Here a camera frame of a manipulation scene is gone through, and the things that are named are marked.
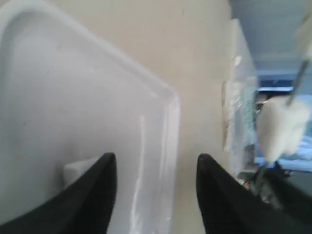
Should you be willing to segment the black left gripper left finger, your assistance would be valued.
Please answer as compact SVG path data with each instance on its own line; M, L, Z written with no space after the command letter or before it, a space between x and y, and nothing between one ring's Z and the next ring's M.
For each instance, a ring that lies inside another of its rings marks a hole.
M105 153L78 180L36 209L0 226L2 234L105 234L117 196L117 160Z

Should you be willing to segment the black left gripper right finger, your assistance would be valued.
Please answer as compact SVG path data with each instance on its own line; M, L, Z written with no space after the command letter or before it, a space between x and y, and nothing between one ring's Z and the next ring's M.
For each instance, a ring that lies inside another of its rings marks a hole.
M264 178L282 208L274 208L240 185L209 154L200 154L196 195L208 234L310 234L312 198L289 183L276 163Z

